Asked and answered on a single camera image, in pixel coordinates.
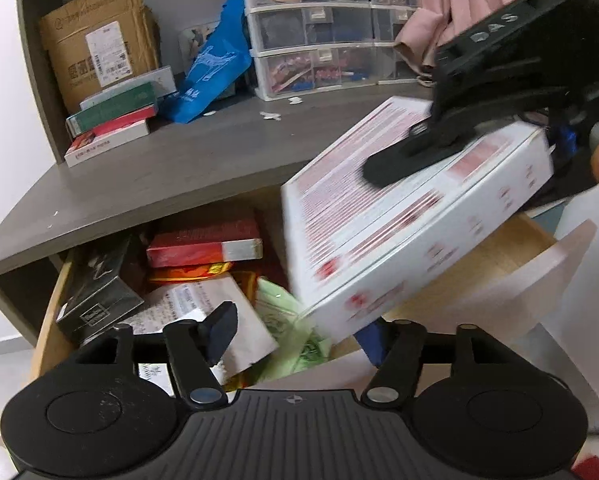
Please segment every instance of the gray desk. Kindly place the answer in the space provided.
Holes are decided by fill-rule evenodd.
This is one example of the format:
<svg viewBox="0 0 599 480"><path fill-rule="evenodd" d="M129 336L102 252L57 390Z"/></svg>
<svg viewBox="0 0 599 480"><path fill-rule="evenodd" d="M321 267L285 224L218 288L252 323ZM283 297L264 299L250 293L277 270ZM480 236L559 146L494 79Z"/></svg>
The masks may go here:
<svg viewBox="0 0 599 480"><path fill-rule="evenodd" d="M263 102L246 98L73 168L53 166L0 225L0 309L36 341L57 279L49 256L188 208L284 183L392 95L430 98L417 84L371 86ZM260 111L281 114L264 120Z"/></svg>

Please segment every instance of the green packet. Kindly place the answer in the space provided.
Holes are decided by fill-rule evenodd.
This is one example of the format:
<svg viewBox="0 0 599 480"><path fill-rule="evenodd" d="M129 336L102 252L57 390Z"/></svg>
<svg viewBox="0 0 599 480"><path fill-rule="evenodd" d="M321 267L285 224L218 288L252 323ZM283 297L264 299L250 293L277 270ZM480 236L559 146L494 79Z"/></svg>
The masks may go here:
<svg viewBox="0 0 599 480"><path fill-rule="evenodd" d="M279 344L253 370L256 382L281 379L328 361L330 339L319 336L313 323L301 317L302 305L286 289L259 278L254 309Z"/></svg>

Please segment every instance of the white paper scrap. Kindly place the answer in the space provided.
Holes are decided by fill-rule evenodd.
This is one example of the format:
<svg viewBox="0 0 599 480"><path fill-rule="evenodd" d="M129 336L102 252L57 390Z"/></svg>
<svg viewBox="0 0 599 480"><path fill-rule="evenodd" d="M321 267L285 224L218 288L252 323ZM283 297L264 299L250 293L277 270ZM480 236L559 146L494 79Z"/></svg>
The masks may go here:
<svg viewBox="0 0 599 480"><path fill-rule="evenodd" d="M264 118L264 120L275 120L281 121L281 114L272 114L269 112L260 112L260 116Z"/></svg>

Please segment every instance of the red packaging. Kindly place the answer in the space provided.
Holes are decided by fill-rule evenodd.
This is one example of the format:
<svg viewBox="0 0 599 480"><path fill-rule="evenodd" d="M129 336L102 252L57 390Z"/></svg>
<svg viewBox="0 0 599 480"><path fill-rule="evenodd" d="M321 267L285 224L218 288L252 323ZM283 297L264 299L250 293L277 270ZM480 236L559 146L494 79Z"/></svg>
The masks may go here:
<svg viewBox="0 0 599 480"><path fill-rule="evenodd" d="M92 130L86 132L84 135L90 133L99 137L100 135L108 134L115 130L119 130L120 128L125 128L126 126L130 126L131 124L135 124L144 119L150 119L156 115L157 105L148 105L129 114L122 115L121 117L100 124L99 126L95 126Z"/></svg>
<svg viewBox="0 0 599 480"><path fill-rule="evenodd" d="M254 218L217 221L159 232L146 253L153 268L256 260L262 237Z"/></svg>

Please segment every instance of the orange package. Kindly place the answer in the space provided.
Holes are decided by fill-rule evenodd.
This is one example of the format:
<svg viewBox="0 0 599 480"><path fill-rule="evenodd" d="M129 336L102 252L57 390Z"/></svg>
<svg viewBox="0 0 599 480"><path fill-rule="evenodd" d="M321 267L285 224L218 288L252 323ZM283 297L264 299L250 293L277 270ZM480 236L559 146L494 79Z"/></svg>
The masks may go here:
<svg viewBox="0 0 599 480"><path fill-rule="evenodd" d="M163 267L162 269L153 269L148 275L148 282L153 285L169 285L169 283L207 280L227 272L232 266L233 262L189 267Z"/></svg>
<svg viewBox="0 0 599 480"><path fill-rule="evenodd" d="M234 270L230 273L233 279L237 282L239 288L242 289L246 300L250 301L252 306L255 306L255 297L257 295L257 273L249 270Z"/></svg>

